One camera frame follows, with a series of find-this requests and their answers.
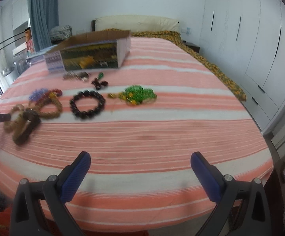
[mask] wardrobe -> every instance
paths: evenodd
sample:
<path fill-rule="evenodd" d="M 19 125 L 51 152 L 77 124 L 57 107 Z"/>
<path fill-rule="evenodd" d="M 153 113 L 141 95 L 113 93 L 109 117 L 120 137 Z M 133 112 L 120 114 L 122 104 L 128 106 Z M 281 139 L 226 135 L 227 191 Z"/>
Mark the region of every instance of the wardrobe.
<path fill-rule="evenodd" d="M 200 50 L 242 87 L 261 131 L 271 129 L 285 107 L 283 2 L 206 0 Z"/>

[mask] black beaded bracelet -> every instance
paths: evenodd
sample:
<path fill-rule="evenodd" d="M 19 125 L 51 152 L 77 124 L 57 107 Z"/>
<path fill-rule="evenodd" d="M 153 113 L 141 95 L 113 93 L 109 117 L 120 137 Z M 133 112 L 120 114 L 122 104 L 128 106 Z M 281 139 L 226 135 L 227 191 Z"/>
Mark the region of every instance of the black beaded bracelet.
<path fill-rule="evenodd" d="M 90 97 L 90 98 L 95 98 L 99 101 L 98 105 L 93 109 L 93 110 L 88 110 L 88 111 L 80 111 L 77 106 L 75 101 L 81 99 L 82 97 Z M 73 114 L 77 117 L 80 117 L 81 119 L 85 118 L 92 118 L 94 115 L 99 114 L 101 111 L 104 110 L 105 106 L 105 98 L 99 93 L 95 91 L 88 91 L 85 90 L 84 92 L 78 92 L 77 95 L 73 96 L 73 98 L 70 100 L 70 108 Z"/>

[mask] nightstand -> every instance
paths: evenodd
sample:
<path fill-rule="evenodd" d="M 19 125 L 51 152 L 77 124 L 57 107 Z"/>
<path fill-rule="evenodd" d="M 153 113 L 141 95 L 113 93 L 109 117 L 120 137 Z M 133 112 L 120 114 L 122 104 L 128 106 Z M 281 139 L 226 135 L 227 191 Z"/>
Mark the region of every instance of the nightstand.
<path fill-rule="evenodd" d="M 187 47 L 190 47 L 193 51 L 199 53 L 200 52 L 200 47 L 196 46 L 195 44 L 191 43 L 191 42 L 184 42 L 184 44 Z"/>

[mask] wardrobe handle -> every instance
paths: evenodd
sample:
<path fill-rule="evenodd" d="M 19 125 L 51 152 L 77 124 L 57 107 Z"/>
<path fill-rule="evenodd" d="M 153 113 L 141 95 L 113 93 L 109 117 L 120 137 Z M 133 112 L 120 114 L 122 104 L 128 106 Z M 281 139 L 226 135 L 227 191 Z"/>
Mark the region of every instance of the wardrobe handle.
<path fill-rule="evenodd" d="M 253 101 L 256 103 L 256 105 L 258 105 L 258 103 L 256 102 L 256 100 L 252 97 Z"/>
<path fill-rule="evenodd" d="M 212 31 L 212 25 L 214 23 L 214 15 L 212 15 L 212 22 L 211 22 L 211 28 L 210 28 L 210 31 Z"/>
<path fill-rule="evenodd" d="M 242 16 L 240 16 L 240 22 L 239 22 L 239 27 L 238 27 L 238 33 L 237 33 L 237 38 L 236 38 L 236 41 L 238 40 L 238 36 L 239 36 L 240 25 L 241 25 L 241 17 L 242 17 Z"/>
<path fill-rule="evenodd" d="M 277 51 L 278 51 L 278 47 L 279 47 L 279 43 L 280 43 L 280 36 L 281 36 L 281 26 L 280 26 L 280 33 L 279 33 L 279 39 L 278 39 L 278 45 L 277 45 L 275 57 L 277 55 Z"/>
<path fill-rule="evenodd" d="M 258 85 L 258 87 L 263 93 L 265 93 L 265 91 L 259 85 Z"/>

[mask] cardboard box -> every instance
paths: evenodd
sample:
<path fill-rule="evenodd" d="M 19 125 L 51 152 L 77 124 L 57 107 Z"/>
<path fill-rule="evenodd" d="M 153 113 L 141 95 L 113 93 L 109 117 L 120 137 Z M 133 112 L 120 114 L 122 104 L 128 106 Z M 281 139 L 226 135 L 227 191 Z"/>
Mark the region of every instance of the cardboard box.
<path fill-rule="evenodd" d="M 79 34 L 44 54 L 50 72 L 120 68 L 131 46 L 130 31 Z"/>

